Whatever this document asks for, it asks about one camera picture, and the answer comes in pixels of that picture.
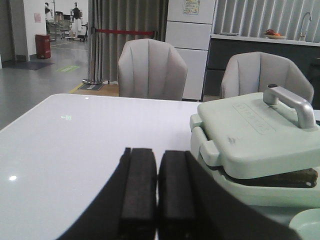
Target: green plate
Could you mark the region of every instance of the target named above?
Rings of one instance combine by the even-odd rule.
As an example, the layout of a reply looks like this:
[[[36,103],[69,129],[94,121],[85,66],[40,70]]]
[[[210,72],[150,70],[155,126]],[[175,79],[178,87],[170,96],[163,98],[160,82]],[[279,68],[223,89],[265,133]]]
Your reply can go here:
[[[303,240],[320,239],[320,208],[298,213],[292,218],[289,227],[294,229]]]

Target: waffle maker handle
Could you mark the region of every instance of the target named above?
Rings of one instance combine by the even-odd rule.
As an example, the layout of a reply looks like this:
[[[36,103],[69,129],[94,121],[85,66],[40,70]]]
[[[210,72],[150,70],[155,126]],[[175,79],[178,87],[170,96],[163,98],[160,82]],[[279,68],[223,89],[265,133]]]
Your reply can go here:
[[[263,101],[268,105],[276,105],[278,100],[296,110],[300,128],[316,127],[314,110],[307,100],[277,84],[269,84],[263,92]]]

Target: gray chair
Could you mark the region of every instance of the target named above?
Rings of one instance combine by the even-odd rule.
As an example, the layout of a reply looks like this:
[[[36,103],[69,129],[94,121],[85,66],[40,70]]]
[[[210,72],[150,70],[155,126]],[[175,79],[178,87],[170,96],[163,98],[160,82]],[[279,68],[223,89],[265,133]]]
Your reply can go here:
[[[182,100],[187,65],[169,43],[127,41],[118,61],[119,96]]]
[[[314,88],[294,62],[260,51],[230,58],[222,79],[220,97],[263,92],[268,84],[277,84],[312,102]]]

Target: striped wall panel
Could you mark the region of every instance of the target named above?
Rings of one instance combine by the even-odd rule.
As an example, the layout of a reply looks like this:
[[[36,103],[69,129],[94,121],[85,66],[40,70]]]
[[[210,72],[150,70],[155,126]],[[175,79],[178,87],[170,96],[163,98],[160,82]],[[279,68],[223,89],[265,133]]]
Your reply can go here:
[[[273,29],[297,40],[299,29],[308,42],[320,42],[320,0],[217,0],[212,33],[239,33],[263,37]],[[312,20],[305,13],[310,12]]]

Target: white cabinet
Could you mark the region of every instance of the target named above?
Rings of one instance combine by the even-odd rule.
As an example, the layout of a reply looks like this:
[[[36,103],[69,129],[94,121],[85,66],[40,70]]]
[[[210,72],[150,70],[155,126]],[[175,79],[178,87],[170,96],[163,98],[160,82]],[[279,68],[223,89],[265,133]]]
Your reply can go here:
[[[169,0],[168,3],[165,41],[178,50],[188,67],[184,99],[202,97],[215,2]]]
[[[180,56],[188,66],[183,99],[201,99],[202,88],[204,84],[207,51],[193,49],[177,49]]]

